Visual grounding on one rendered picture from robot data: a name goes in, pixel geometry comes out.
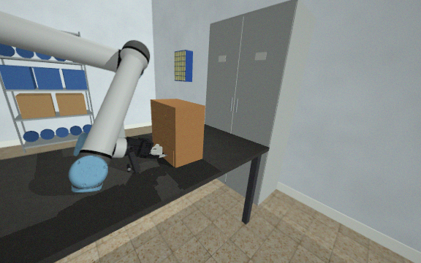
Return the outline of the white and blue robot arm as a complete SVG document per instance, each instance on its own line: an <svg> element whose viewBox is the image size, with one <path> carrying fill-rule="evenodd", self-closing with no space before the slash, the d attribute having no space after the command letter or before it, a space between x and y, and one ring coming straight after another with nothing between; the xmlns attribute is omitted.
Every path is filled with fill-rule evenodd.
<svg viewBox="0 0 421 263"><path fill-rule="evenodd" d="M73 192L100 190L111 158L125 155L126 138L118 136L138 80L148 67L148 48L130 40L121 50L115 49L2 11L0 44L115 72L90 132L78 137L77 159L69 169Z"/></svg>

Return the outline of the tan wooden chest of drawers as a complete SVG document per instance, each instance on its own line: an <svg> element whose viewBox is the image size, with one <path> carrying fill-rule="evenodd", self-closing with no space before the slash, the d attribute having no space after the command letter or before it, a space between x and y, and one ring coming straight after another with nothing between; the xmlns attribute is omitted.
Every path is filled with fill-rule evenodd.
<svg viewBox="0 0 421 263"><path fill-rule="evenodd" d="M175 109L175 168L202 159L205 105L181 99L151 99ZM162 104L163 103L163 104ZM199 107L196 107L199 106Z"/></svg>

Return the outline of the brown wooden drawer front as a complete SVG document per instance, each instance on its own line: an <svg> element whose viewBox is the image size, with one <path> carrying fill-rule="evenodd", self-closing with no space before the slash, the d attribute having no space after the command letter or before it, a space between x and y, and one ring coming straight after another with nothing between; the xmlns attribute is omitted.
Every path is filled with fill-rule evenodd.
<svg viewBox="0 0 421 263"><path fill-rule="evenodd" d="M152 119L153 133L162 139L162 123Z"/></svg>
<svg viewBox="0 0 421 263"><path fill-rule="evenodd" d="M153 110L153 112L152 112ZM162 108L161 104L156 102L151 102L151 114L152 117L162 122Z"/></svg>
<svg viewBox="0 0 421 263"><path fill-rule="evenodd" d="M175 149L169 146L167 143L162 143L162 152L167 154L167 156L163 157L167 160L172 166L175 167Z"/></svg>
<svg viewBox="0 0 421 263"><path fill-rule="evenodd" d="M162 106L162 123L175 128L175 109L165 105Z"/></svg>
<svg viewBox="0 0 421 263"><path fill-rule="evenodd" d="M163 125L163 140L175 148L175 130L169 126Z"/></svg>
<svg viewBox="0 0 421 263"><path fill-rule="evenodd" d="M162 146L162 140L159 139L156 135L153 135L153 146L159 144L159 147Z"/></svg>

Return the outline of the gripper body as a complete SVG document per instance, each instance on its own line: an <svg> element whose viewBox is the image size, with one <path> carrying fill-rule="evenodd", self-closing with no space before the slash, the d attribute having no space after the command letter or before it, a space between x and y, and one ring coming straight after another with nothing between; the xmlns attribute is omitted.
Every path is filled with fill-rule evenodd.
<svg viewBox="0 0 421 263"><path fill-rule="evenodd" d="M126 137L127 141L127 148L125 152L125 156L129 154L129 152L134 151L136 157L144 158L143 156L148 156L152 150L153 142L151 142L147 138L138 137L138 139ZM148 143L151 142L151 143ZM129 147L131 147L129 149Z"/></svg>

